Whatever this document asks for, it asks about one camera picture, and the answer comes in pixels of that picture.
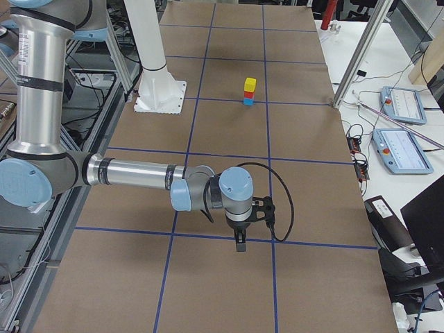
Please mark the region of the red cylinder bottle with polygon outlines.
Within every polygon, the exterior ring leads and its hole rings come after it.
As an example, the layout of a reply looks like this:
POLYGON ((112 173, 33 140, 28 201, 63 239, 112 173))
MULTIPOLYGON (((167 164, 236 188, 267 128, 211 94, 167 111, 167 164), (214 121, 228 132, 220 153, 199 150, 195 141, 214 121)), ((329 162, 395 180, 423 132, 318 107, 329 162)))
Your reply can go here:
POLYGON ((332 20, 332 16, 336 10, 337 3, 338 0, 329 0, 327 2, 327 6, 323 14, 323 20, 321 23, 321 30, 326 31, 328 29, 330 22, 332 20))

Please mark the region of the yellow wooden cube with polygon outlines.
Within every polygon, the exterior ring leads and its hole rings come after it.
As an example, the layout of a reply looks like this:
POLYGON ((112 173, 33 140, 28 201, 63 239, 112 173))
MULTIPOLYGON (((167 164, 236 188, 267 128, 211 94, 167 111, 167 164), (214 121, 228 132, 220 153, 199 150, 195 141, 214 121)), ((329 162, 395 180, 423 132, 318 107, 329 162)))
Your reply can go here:
POLYGON ((257 79, 247 77, 244 81, 244 91, 249 93, 255 93, 257 86, 257 79))

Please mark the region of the blue teach pendant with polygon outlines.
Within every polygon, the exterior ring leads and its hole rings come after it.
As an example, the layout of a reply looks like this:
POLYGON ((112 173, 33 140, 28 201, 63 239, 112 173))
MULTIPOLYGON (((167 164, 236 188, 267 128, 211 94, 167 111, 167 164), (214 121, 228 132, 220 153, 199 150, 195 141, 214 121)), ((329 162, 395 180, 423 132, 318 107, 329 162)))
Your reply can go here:
POLYGON ((414 135, 406 130, 375 129, 373 143, 384 166, 392 174, 426 175, 434 171, 414 135))
POLYGON ((427 123, 425 110, 417 90, 383 86, 380 96, 382 109, 391 119, 416 125, 427 123))

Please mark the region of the black monitor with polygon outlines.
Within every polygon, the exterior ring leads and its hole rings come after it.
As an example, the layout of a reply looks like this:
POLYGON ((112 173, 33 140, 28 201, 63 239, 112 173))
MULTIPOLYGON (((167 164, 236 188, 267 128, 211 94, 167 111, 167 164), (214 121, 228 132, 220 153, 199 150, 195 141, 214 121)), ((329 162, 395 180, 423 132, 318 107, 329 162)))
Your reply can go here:
POLYGON ((443 268, 443 176, 402 209, 418 252, 431 272, 443 268))

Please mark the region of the aluminium frame post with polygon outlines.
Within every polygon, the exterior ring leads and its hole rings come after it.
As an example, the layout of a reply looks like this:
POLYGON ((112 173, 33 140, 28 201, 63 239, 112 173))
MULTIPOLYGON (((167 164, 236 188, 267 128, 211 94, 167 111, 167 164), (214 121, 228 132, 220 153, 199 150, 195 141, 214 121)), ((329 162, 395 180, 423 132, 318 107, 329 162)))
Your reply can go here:
POLYGON ((351 60, 346 68, 346 71, 339 83, 339 87, 332 100, 332 107, 339 109, 340 104, 343 102, 346 93, 348 92, 353 78, 357 74, 362 62, 364 61, 364 56, 369 50, 386 14, 388 13, 393 0, 379 0, 375 6, 373 15, 370 17, 363 34, 357 44, 357 47, 351 57, 351 60))

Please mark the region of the far blue teach pendant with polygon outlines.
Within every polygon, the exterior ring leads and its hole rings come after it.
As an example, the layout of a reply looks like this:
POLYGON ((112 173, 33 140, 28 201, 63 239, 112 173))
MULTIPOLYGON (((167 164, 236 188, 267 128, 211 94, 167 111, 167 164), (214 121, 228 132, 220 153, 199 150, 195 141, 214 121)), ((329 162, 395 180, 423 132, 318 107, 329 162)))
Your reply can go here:
POLYGON ((427 123, 425 110, 417 90, 383 86, 380 96, 382 109, 391 119, 416 125, 427 123))

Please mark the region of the red wooden cube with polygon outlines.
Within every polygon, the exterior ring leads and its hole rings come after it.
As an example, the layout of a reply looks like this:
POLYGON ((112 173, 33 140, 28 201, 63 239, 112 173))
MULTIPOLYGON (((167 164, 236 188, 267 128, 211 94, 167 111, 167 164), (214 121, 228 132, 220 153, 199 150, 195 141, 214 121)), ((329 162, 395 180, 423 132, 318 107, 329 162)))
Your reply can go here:
POLYGON ((255 98, 255 93, 250 91, 244 91, 244 99, 253 101, 255 98))

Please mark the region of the near blue teach pendant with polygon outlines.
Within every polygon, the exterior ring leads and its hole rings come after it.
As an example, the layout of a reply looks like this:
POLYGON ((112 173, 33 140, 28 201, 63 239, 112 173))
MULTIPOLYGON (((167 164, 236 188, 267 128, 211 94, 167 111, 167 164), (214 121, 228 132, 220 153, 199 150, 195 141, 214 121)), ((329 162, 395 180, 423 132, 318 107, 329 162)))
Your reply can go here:
POLYGON ((434 171, 414 135, 406 130, 375 129, 373 143, 384 166, 392 174, 426 175, 434 171))

